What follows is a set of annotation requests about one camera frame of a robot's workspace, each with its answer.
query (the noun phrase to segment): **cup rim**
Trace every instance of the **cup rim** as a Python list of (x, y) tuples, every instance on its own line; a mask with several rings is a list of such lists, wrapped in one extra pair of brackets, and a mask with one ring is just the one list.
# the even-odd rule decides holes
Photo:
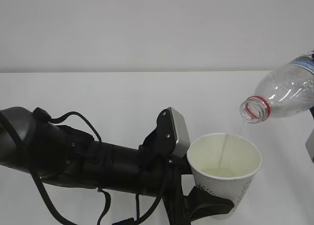
[[(258, 154), (259, 154), (259, 156), (260, 156), (260, 164), (259, 164), (259, 166), (258, 166), (253, 172), (251, 172), (251, 173), (249, 173), (249, 174), (247, 174), (247, 175), (236, 176), (236, 177), (219, 177), (219, 176), (213, 176), (213, 175), (209, 175), (209, 174), (207, 174), (207, 173), (204, 173), (204, 172), (202, 172), (202, 171), (200, 171), (200, 170), (194, 168), (194, 167), (190, 164), (189, 157), (188, 157), (188, 156), (189, 156), (189, 150), (191, 149), (191, 146), (192, 146), (193, 144), (195, 144), (195, 142), (197, 142), (199, 139), (204, 138), (204, 137), (207, 137), (207, 136), (211, 136), (211, 135), (222, 135), (222, 134), (224, 134), (224, 135), (228, 134), (228, 135), (232, 135), (232, 136), (236, 136), (236, 137), (238, 137), (238, 138), (244, 139), (245, 141), (247, 141), (248, 143), (250, 143), (250, 144), (257, 150), (257, 152), (258, 152)], [(256, 174), (256, 173), (260, 170), (260, 168), (261, 168), (261, 166), (262, 166), (262, 154), (261, 154), (260, 150), (255, 146), (254, 143), (252, 143), (252, 142), (249, 141), (248, 139), (246, 139), (246, 138), (244, 138), (244, 137), (242, 137), (242, 136), (240, 136), (240, 135), (237, 135), (237, 134), (235, 134), (235, 133), (223, 133), (223, 132), (220, 132), (220, 133), (208, 133), (208, 134), (205, 134), (205, 135), (202, 135), (202, 136), (198, 137), (197, 139), (195, 139), (195, 140), (190, 144), (190, 147), (189, 147), (189, 149), (188, 149), (188, 151), (187, 151), (187, 153), (186, 153), (186, 158), (187, 158), (187, 161), (188, 161), (189, 165), (190, 165), (195, 171), (197, 171), (198, 173), (200, 173), (200, 174), (202, 174), (202, 175), (204, 175), (204, 176), (206, 176), (206, 177), (210, 177), (210, 178), (218, 179), (218, 180), (228, 180), (228, 181), (230, 181), (230, 180), (239, 180), (239, 179), (248, 178), (248, 177), (250, 177), (250, 176)]]

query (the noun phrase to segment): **water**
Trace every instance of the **water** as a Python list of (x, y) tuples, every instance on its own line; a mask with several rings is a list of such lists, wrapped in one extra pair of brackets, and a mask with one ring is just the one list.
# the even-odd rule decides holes
[[(235, 141), (234, 147), (236, 147), (236, 145), (239, 143), (240, 134), (241, 134), (245, 124), (246, 124), (246, 122), (242, 121), (240, 129), (237, 133), (238, 138)], [(218, 176), (218, 177), (236, 177), (237, 176), (231, 169), (221, 167), (222, 156), (224, 155), (226, 144), (227, 144), (229, 136), (230, 136), (229, 134), (226, 134), (226, 136), (225, 136), (225, 139), (223, 142), (223, 147), (222, 147), (222, 152), (221, 152), (221, 156), (220, 156), (220, 160), (219, 160), (219, 164), (218, 164), (218, 168), (202, 170), (204, 173), (206, 173), (208, 175), (212, 175), (212, 176)]]
[(206, 169), (203, 170), (204, 173), (217, 177), (236, 177), (237, 175), (228, 168), (220, 167), (218, 169)]

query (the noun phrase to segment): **white wall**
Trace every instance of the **white wall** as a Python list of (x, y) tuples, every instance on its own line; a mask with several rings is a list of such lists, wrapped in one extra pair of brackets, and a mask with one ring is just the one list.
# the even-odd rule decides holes
[(263, 69), (313, 29), (313, 0), (0, 0), (0, 71)]

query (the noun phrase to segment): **bottle neck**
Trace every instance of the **bottle neck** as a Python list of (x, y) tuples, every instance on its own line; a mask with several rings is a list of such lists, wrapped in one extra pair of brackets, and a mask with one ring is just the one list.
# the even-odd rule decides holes
[(271, 114), (269, 102), (261, 96), (252, 96), (240, 106), (242, 118), (251, 124), (266, 120)]

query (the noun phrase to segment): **white table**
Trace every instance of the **white table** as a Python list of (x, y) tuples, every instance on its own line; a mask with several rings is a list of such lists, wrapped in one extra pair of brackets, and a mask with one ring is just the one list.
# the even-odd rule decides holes
[[(159, 112), (173, 106), (186, 120), (190, 139), (235, 132), (240, 103), (266, 72), (41, 73), (0, 74), (0, 109), (39, 106), (53, 117), (68, 111), (85, 115), (103, 141), (137, 148), (155, 128)], [(88, 131), (78, 118), (66, 124)], [(233, 216), (204, 218), (194, 225), (309, 225), (314, 221), (314, 165), (305, 142), (314, 127), (310, 112), (246, 125), (241, 133), (263, 156), (262, 169)], [(191, 177), (183, 179), (187, 193)], [(104, 198), (96, 190), (46, 186), (57, 209), (79, 225), (96, 224)], [(134, 195), (113, 192), (104, 225), (135, 216)], [(56, 225), (30, 175), (0, 167), (0, 219), (5, 225)], [(144, 213), (154, 198), (141, 197)], [(144, 223), (167, 225), (163, 205)]]

